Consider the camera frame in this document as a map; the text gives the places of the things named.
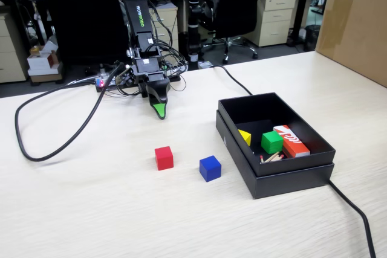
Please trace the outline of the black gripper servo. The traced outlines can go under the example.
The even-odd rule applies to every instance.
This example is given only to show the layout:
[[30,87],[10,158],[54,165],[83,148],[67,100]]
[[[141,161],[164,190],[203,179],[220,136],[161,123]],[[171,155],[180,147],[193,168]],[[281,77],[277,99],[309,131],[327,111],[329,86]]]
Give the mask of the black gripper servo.
[[170,80],[166,78],[164,72],[157,71],[146,73],[143,77],[149,102],[157,113],[159,119],[164,120],[166,117],[167,94],[171,88]]

